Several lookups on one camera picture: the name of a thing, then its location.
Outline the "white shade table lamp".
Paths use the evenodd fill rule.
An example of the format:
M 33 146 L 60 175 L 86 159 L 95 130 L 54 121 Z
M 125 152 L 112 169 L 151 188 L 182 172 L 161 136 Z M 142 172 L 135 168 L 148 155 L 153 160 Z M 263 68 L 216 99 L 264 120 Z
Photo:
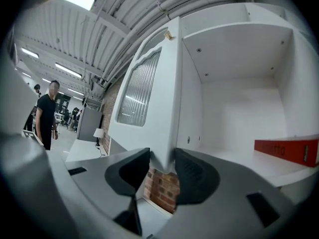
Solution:
M 93 135 L 96 138 L 96 146 L 100 146 L 99 141 L 104 137 L 104 130 L 102 128 L 97 128 Z

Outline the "grey metal cabinet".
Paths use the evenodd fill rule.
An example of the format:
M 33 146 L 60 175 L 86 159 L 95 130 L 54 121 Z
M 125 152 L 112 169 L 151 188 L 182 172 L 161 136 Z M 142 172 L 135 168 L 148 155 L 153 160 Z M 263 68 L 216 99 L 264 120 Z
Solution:
M 87 107 L 82 109 L 77 127 L 78 140 L 96 142 L 95 130 L 100 127 L 102 113 Z

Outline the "white table top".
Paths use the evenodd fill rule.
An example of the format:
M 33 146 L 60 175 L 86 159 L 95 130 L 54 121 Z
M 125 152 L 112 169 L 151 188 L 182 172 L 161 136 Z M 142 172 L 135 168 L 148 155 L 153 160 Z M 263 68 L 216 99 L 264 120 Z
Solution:
M 95 142 L 75 140 L 66 158 L 66 162 L 97 159 L 108 156 L 102 145 L 96 146 Z

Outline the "white wall cabinet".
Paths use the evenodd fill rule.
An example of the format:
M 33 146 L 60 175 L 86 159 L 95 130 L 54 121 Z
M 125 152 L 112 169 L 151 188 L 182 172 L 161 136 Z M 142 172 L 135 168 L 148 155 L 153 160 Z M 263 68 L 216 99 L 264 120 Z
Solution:
M 152 239 L 269 239 L 298 210 L 280 191 L 319 173 L 254 150 L 255 140 L 319 139 L 319 52 L 284 7 L 230 3 L 181 19 L 176 148 L 211 156 L 220 186 L 210 212 L 175 211 Z

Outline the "bundle of white ceiling pipes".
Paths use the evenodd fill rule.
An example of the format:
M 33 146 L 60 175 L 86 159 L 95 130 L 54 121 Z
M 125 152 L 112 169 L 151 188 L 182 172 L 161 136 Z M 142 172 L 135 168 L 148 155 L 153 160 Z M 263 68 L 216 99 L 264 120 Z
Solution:
M 110 44 L 100 83 L 106 86 L 119 68 L 136 52 L 142 41 L 168 21 L 218 3 L 254 0 L 121 0 L 114 10 L 120 24 L 121 40 Z

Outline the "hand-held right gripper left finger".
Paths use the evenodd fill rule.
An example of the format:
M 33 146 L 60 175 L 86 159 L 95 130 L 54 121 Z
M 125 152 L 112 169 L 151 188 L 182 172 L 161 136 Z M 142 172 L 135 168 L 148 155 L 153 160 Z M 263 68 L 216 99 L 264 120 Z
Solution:
M 125 229 L 141 236 L 142 226 L 137 208 L 136 193 L 150 168 L 150 149 L 136 150 L 133 155 L 109 166 L 105 180 L 121 196 L 130 197 L 128 208 L 114 218 Z

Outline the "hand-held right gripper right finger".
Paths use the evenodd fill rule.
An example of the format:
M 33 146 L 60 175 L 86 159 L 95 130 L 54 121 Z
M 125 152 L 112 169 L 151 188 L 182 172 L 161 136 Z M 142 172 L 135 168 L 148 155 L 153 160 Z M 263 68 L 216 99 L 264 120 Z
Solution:
M 211 162 L 211 156 L 181 148 L 176 148 L 174 154 L 180 187 L 175 210 L 178 213 L 210 212 L 220 186 L 220 173 Z

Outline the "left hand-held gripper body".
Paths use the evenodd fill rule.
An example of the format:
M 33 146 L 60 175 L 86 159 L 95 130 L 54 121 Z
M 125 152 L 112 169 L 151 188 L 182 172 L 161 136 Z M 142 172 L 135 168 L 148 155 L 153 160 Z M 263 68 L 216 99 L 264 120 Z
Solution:
M 32 131 L 23 130 L 21 135 L 22 135 L 22 137 L 27 138 L 29 140 L 34 140 L 39 145 L 43 146 L 43 143 L 39 140 L 39 138 L 36 136 L 36 134 Z

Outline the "red book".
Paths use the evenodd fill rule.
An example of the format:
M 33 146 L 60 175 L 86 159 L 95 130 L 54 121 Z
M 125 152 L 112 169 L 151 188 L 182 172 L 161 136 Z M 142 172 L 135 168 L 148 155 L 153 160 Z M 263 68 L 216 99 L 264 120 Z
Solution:
M 319 166 L 319 139 L 255 140 L 254 150 L 307 167 Z

